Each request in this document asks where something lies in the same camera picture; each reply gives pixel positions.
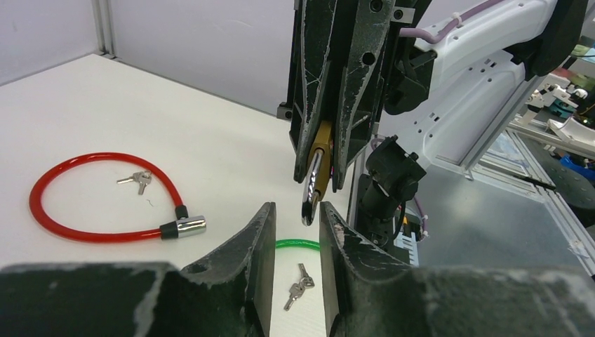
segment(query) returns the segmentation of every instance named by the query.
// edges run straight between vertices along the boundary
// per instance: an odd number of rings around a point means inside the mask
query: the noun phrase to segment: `silver key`
[[[138,179],[140,178],[140,176],[145,173],[145,171],[141,171],[141,172],[135,172],[133,173],[130,177],[128,178],[124,178],[124,179],[120,179],[116,181],[116,184],[124,184],[124,183],[130,183],[132,181],[136,181],[138,182]]]
[[[308,275],[308,272],[306,271],[306,267],[304,266],[304,264],[300,263],[297,266],[300,267],[300,271],[302,273],[302,279],[300,280],[300,283],[306,289],[314,288],[314,280],[310,277],[310,275]]]
[[[145,193],[145,187],[151,183],[151,180],[153,180],[151,172],[145,171],[141,173],[141,175],[138,177],[138,183],[140,184],[138,187],[138,195]]]
[[[295,302],[298,298],[302,297],[305,290],[306,289],[301,284],[294,283],[291,286],[291,288],[289,288],[289,299],[287,300],[287,303],[285,304],[285,307],[283,307],[283,309],[285,311],[289,311],[289,309],[291,309],[291,306],[293,305],[293,302]]]

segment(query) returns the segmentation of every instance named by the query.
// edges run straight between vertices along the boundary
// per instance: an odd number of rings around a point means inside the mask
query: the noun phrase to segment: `white table surface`
[[[182,268],[243,228],[266,201],[276,202],[277,239],[318,241],[316,217],[300,222],[289,123],[161,77],[90,55],[0,87],[1,266],[33,262],[168,261]],[[56,164],[91,152],[125,152],[166,172],[190,216],[207,232],[163,242],[85,244],[56,237],[31,216],[33,184]],[[142,196],[115,181],[134,165],[100,161],[74,168],[46,190],[44,206],[78,230],[127,232],[175,220],[173,203],[153,180]],[[349,186],[327,200],[346,214]],[[324,336],[322,287],[284,312],[304,263],[321,284],[314,251],[276,251],[271,336]]]

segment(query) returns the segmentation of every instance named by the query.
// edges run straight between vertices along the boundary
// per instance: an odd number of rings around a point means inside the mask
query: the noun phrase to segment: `blue object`
[[[556,99],[552,105],[549,106],[549,110],[560,115],[560,117],[567,119],[573,115],[576,111],[574,107]]]
[[[562,159],[560,159],[560,164],[562,164],[562,166],[568,167],[576,173],[579,173],[581,176],[589,180],[595,180],[595,171],[589,170],[583,166],[578,166],[577,164],[573,163],[572,160],[570,160],[570,156],[562,157]]]

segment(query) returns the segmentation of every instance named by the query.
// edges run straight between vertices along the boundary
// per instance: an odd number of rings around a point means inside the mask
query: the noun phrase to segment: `screw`
[[[370,2],[370,10],[374,13],[380,12],[382,10],[382,0],[372,0]]]

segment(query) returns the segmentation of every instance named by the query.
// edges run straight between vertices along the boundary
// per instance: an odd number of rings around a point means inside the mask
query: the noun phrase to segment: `red cable lock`
[[[154,230],[145,230],[141,232],[128,232],[128,233],[92,233],[82,232],[80,230],[73,230],[64,225],[55,222],[48,214],[44,211],[44,206],[41,203],[41,198],[44,195],[45,189],[50,183],[56,179],[60,174],[68,171],[76,166],[91,163],[93,161],[100,160],[115,160],[124,161],[127,163],[135,164],[143,167],[145,170],[151,171],[166,187],[175,205],[175,214],[177,221],[166,223]],[[82,242],[92,243],[117,243],[117,242],[133,242],[146,239],[153,239],[160,237],[162,239],[177,239],[178,237],[189,236],[193,234],[202,233],[206,230],[206,222],[203,216],[196,216],[189,218],[188,210],[182,203],[182,197],[178,190],[175,188],[168,176],[160,170],[157,166],[149,163],[148,161],[132,156],[130,154],[117,153],[117,152],[97,152],[90,154],[83,154],[81,156],[68,159],[56,166],[51,170],[47,171],[33,186],[31,194],[29,195],[29,208],[31,213],[37,222],[49,230],[50,232]]]

